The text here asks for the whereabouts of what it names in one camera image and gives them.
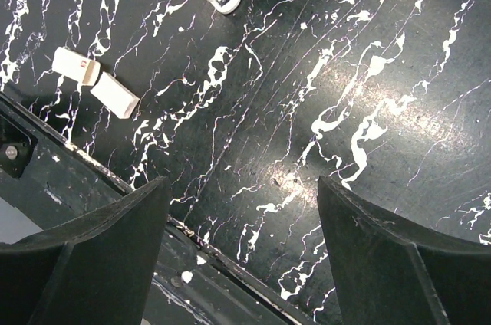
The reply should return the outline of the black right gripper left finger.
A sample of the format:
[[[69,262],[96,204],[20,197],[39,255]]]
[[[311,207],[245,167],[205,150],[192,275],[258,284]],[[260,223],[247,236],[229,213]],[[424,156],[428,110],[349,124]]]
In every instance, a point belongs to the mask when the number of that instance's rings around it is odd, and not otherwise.
[[[139,324],[170,207],[155,178],[121,199],[1,245],[3,324]]]

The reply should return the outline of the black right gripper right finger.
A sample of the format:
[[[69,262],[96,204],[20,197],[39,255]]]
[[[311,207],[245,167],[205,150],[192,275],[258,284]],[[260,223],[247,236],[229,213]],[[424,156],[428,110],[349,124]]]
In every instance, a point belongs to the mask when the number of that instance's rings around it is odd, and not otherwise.
[[[490,248],[426,228],[322,176],[318,211],[345,324],[488,324]]]

